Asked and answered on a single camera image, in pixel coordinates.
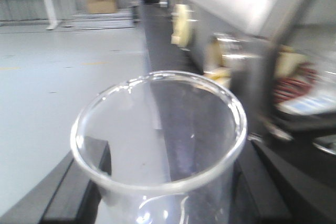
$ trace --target glass beaker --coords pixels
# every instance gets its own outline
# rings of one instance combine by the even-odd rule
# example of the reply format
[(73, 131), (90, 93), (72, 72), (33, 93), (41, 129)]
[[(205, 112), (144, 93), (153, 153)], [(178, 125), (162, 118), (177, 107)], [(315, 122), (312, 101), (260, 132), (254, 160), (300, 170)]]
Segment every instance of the glass beaker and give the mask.
[[(112, 86), (77, 117), (71, 149), (111, 223), (228, 223), (233, 163), (246, 138), (235, 96), (214, 81), (158, 71)], [(111, 175), (90, 150), (106, 141)]]

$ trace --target floor marking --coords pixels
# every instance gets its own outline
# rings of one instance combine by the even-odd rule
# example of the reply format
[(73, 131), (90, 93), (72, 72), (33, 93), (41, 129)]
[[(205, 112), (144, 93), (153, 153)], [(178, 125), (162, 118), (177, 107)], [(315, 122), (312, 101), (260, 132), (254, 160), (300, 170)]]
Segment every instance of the floor marking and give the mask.
[(89, 62), (89, 63), (82, 63), (82, 65), (100, 65), (100, 64), (107, 64), (108, 62)]
[(0, 71), (1, 70), (16, 70), (16, 69), (20, 69), (19, 67), (0, 67)]

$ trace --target white floor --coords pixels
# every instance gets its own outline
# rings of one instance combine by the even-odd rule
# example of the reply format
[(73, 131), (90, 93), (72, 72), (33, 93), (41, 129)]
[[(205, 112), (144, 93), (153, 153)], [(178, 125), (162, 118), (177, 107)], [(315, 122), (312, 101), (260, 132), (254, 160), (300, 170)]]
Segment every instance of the white floor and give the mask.
[(0, 27), (0, 216), (70, 150), (80, 109), (150, 71), (141, 28)]

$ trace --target white table leg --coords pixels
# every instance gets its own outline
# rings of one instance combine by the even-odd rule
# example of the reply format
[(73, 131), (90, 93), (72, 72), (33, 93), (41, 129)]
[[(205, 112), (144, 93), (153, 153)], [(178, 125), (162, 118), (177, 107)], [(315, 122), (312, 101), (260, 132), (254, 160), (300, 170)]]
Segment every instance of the white table leg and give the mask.
[(47, 27), (47, 30), (54, 30), (58, 26), (59, 21), (56, 18), (53, 0), (43, 0), (43, 1), (46, 7), (46, 11), (47, 11), (47, 15), (48, 15), (49, 23), (50, 23), (50, 25)]

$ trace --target beaker rim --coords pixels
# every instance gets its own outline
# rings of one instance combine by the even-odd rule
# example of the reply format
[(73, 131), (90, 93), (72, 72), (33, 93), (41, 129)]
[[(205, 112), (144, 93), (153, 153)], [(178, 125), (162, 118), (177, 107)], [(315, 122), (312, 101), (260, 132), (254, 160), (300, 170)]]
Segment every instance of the beaker rim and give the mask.
[(130, 185), (117, 182), (112, 179), (111, 176), (105, 172), (92, 168), (82, 157), (78, 142), (83, 141), (83, 137), (78, 135), (78, 129), (81, 124), (81, 119), (85, 117), (88, 111), (97, 104), (103, 97), (116, 92), (117, 86), (112, 86), (106, 91), (100, 93), (95, 99), (93, 99), (77, 116), (70, 134), (70, 146), (72, 154), (77, 162), (77, 164), (84, 170), (84, 172), (98, 185), (105, 189), (115, 191), (121, 194), (137, 194), (137, 195), (168, 195), (168, 194), (178, 194), (186, 191), (191, 191), (202, 187), (203, 185), (211, 182), (213, 179), (220, 176), (226, 169), (231, 167), (240, 154), (247, 135), (247, 120), (246, 114), (243, 109), (242, 104), (238, 99), (226, 88), (219, 85), (215, 81), (200, 76), (198, 74), (175, 71), (175, 70), (165, 70), (165, 71), (155, 71), (151, 72), (146, 76), (141, 76), (136, 79), (132, 79), (127, 83), (139, 83), (139, 81), (152, 81), (160, 78), (166, 77), (181, 77), (187, 78), (193, 83), (204, 86), (205, 88), (216, 89), (216, 94), (223, 102), (226, 102), (229, 106), (234, 121), (235, 121), (235, 141), (231, 148), (226, 152), (221, 159), (219, 159), (213, 166), (198, 172), (187, 178), (176, 180), (173, 182), (162, 183), (159, 185)]

